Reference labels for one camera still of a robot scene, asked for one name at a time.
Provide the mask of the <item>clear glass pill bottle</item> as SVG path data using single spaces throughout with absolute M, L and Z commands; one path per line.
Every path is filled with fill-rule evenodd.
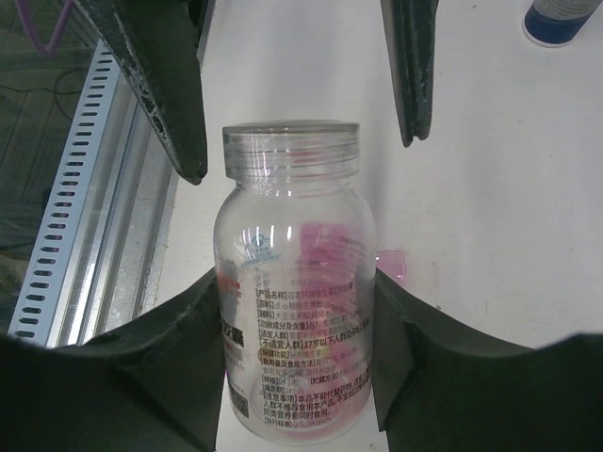
M 235 187 L 213 231 L 230 402 L 277 444 L 317 444 L 371 393 L 376 229 L 352 180 L 359 127 L 277 121 L 222 131 Z

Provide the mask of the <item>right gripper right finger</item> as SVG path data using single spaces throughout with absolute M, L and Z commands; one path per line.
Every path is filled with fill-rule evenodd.
M 392 451 L 598 451 L 602 338 L 521 347 L 378 273 L 374 401 Z

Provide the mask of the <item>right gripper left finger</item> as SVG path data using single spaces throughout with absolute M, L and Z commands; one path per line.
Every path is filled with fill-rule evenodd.
M 218 285 L 82 346 L 1 340 L 5 451 L 212 451 L 225 374 Z

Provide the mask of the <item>pink pill organizer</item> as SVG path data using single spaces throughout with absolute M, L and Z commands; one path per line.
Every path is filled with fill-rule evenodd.
M 380 250 L 376 256 L 376 266 L 398 285 L 403 286 L 406 277 L 405 254 L 402 250 Z

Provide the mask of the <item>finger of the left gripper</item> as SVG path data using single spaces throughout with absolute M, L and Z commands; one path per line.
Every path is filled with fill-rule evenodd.
M 381 10 L 402 144 L 432 125 L 433 1 L 382 0 Z
M 208 1 L 78 1 L 78 9 L 117 60 L 181 178 L 207 174 L 201 61 Z

